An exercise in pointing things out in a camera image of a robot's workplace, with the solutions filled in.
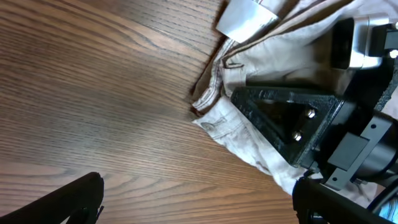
beige cloth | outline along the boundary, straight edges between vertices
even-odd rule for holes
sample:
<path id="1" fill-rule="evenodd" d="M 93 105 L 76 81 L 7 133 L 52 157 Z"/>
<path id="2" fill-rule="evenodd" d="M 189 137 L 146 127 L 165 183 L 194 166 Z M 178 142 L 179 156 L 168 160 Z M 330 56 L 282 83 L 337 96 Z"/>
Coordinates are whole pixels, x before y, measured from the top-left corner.
<path id="1" fill-rule="evenodd" d="M 228 39 L 204 71 L 193 93 L 193 107 L 203 117 L 194 121 L 216 142 L 266 174 L 291 194 L 295 181 L 305 172 L 293 168 L 265 137 L 232 105 L 229 96 L 246 82 L 284 80 L 312 82 L 342 93 L 350 72 L 329 66 L 330 33 L 342 18 L 388 13 L 398 19 L 398 3 L 390 0 L 286 0 L 263 1 L 281 22 L 263 38 L 246 45 Z M 388 102 L 385 112 L 398 118 L 397 103 Z M 339 192 L 366 207 L 376 184 L 347 185 Z"/>

black wire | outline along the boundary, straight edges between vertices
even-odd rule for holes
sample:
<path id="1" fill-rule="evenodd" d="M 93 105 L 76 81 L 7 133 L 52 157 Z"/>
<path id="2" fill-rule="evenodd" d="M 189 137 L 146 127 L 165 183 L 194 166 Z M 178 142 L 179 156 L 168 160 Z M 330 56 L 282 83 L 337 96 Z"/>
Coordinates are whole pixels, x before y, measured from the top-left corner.
<path id="1" fill-rule="evenodd" d="M 386 189 L 384 189 L 379 196 L 377 196 L 372 203 L 368 206 L 368 210 L 373 214 L 379 213 L 381 207 L 390 201 L 396 193 L 398 192 L 398 179 L 395 180 L 392 184 L 390 184 Z"/>

wooden table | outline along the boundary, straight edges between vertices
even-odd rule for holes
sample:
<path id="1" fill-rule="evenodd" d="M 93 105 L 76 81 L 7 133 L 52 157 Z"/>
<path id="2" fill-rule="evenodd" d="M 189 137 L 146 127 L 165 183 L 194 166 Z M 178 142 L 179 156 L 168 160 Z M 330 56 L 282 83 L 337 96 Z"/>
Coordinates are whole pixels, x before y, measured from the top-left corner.
<path id="1" fill-rule="evenodd" d="M 0 214 L 97 171 L 100 223 L 296 223 L 193 125 L 222 0 L 0 0 Z"/>

silver metal piece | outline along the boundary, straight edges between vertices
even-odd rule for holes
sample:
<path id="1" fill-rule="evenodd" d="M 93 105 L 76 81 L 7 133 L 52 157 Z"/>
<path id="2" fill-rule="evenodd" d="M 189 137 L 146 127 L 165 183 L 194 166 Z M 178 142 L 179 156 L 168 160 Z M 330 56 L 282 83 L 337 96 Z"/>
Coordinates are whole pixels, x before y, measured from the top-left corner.
<path id="1" fill-rule="evenodd" d="M 295 131 L 293 133 L 293 139 L 296 141 L 300 141 L 303 138 L 303 136 L 301 135 L 301 133 L 299 131 Z"/>
<path id="2" fill-rule="evenodd" d="M 242 43 L 277 20 L 274 13 L 252 0 L 231 0 L 216 29 Z"/>
<path id="3" fill-rule="evenodd" d="M 315 115 L 317 115 L 317 112 L 314 109 L 309 109 L 307 110 L 307 117 L 312 119 L 315 117 Z"/>
<path id="4" fill-rule="evenodd" d="M 385 13 L 354 17 L 354 36 L 349 68 L 369 69 L 381 65 L 381 57 L 370 57 L 372 28 L 389 23 Z"/>
<path id="5" fill-rule="evenodd" d="M 390 51 L 390 58 L 397 58 L 398 57 L 398 50 L 391 50 Z"/>

bolt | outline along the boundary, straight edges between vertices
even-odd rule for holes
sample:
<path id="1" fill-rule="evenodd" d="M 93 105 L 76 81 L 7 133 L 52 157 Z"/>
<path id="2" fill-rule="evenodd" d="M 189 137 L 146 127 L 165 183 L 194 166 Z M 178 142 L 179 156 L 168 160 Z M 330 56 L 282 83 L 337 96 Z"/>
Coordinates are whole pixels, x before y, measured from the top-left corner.
<path id="1" fill-rule="evenodd" d="M 307 117 L 312 119 L 315 117 L 315 115 L 317 115 L 317 112 L 314 109 L 309 109 L 307 110 Z"/>
<path id="2" fill-rule="evenodd" d="M 295 131 L 295 132 L 293 133 L 293 139 L 294 139 L 294 140 L 300 141 L 302 138 L 303 138 L 303 136 L 301 135 L 300 132 Z"/>
<path id="3" fill-rule="evenodd" d="M 391 58 L 397 58 L 398 57 L 398 50 L 391 50 L 390 51 L 390 57 Z"/>

